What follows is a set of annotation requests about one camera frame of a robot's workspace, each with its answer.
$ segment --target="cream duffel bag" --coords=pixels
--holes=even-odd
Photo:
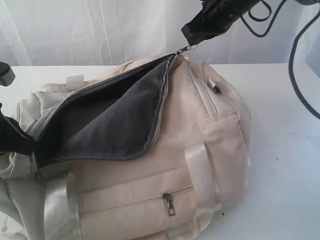
[[[193,240],[245,191],[249,110],[178,53],[46,85],[13,118],[28,144],[0,151],[12,239]]]

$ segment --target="white backdrop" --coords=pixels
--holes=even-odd
[[[267,0],[273,11],[280,0]],[[119,65],[187,45],[181,27],[201,9],[199,0],[0,0],[0,61],[13,66]],[[211,64],[285,63],[294,37],[318,11],[288,0],[265,38],[238,20],[222,36],[188,56]],[[265,17],[260,3],[252,13]],[[259,33],[268,22],[249,20]],[[297,62],[314,71],[320,57],[320,21],[298,46]]]

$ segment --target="white table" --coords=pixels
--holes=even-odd
[[[320,239],[320,120],[295,96],[286,64],[213,66],[231,82],[252,114],[252,178],[238,205],[218,212],[199,240]],[[0,87],[3,113],[47,83],[68,76],[90,80],[111,66],[16,66],[16,80]],[[320,111],[320,79],[295,65],[301,90]]]

